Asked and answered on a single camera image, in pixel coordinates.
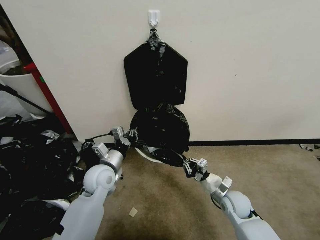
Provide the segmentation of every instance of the white wall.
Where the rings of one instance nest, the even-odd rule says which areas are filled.
[[[320,138],[318,0],[0,2],[80,140],[129,126],[123,58],[148,9],[188,59],[191,141]]]

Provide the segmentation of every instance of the black baseboard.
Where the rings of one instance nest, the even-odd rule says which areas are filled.
[[[232,140],[232,141],[193,141],[189,146],[247,146],[275,144],[318,144],[319,138],[310,139],[274,139],[274,140]]]

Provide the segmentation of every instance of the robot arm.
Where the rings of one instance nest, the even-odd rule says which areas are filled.
[[[187,159],[184,169],[188,176],[194,176],[212,202],[218,202],[224,214],[231,221],[238,240],[280,240],[272,227],[254,211],[247,196],[238,191],[229,191],[232,179],[207,172],[207,160]]]
[[[134,130],[123,133],[123,128],[117,127],[112,129],[112,135],[116,146],[111,150],[103,143],[92,146],[100,158],[100,164],[86,172],[83,181],[85,191],[70,204],[53,240],[95,238],[103,217],[105,198],[115,190],[115,184],[122,174],[122,160],[130,143],[136,141]],[[222,180],[208,173],[205,159],[184,158],[182,165],[186,176],[199,181],[210,194],[212,202],[230,219],[238,240],[280,240],[270,225],[256,214],[244,194],[229,191],[232,179],[225,177]]]
[[[60,228],[53,240],[89,240],[95,239],[103,213],[103,203],[116,189],[116,182],[122,174],[121,163],[130,141],[134,141],[133,130],[123,133],[123,128],[112,129],[115,147],[111,150],[103,143],[95,143],[93,151],[99,156],[100,164],[91,167],[85,174],[85,191],[75,199],[64,214]]]

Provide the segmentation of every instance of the white bucket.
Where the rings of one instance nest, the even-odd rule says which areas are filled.
[[[43,95],[41,89],[39,88],[36,80],[34,79],[31,73],[23,74],[23,75],[14,75],[14,76],[7,76],[7,75],[1,74],[9,70],[11,67],[15,67],[18,65],[20,65],[19,60],[10,61],[1,65],[0,80],[5,85],[16,90],[18,94],[21,95],[22,97],[25,97],[26,99],[46,109],[49,112],[53,112],[50,104],[48,103],[47,99]],[[46,116],[46,113],[35,108],[34,106],[31,106],[30,104],[24,102],[19,98],[17,98],[17,100],[23,106],[23,108],[27,110],[29,113],[32,113],[38,117]]]

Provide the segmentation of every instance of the white hook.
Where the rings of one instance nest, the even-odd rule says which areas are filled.
[[[149,24],[151,27],[155,28],[160,19],[160,11],[159,10],[149,10],[148,11]]]

